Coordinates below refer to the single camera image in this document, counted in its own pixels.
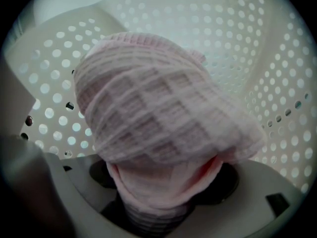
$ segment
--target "washcloth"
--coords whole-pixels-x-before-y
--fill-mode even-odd
[[[182,220],[223,162],[265,145],[258,122],[213,82],[204,60],[163,37],[125,32],[101,40],[74,72],[96,153],[144,232]]]

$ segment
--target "pink fabric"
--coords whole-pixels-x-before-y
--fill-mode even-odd
[[[123,202],[173,216],[223,162],[255,155],[266,136],[215,84],[197,51],[152,34],[101,40],[74,73],[77,103]]]

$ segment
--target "checkered fabric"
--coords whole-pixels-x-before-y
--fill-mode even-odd
[[[74,73],[96,152],[131,222],[151,223],[147,232],[184,216],[223,162],[243,161],[265,145],[258,122],[212,81],[204,59],[156,35],[118,33]]]

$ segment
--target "knit fabric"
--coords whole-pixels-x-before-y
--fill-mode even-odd
[[[197,51],[152,34],[101,40],[74,73],[77,103],[129,219],[184,216],[223,162],[255,155],[266,136],[215,84]]]

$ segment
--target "white plastic basket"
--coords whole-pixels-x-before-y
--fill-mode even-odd
[[[34,123],[21,132],[61,159],[94,154],[72,71],[99,39],[121,31],[155,33],[204,53],[215,82],[239,96],[267,132],[254,160],[307,192],[316,174],[316,44],[287,0],[103,0],[56,16],[6,55],[37,99]]]

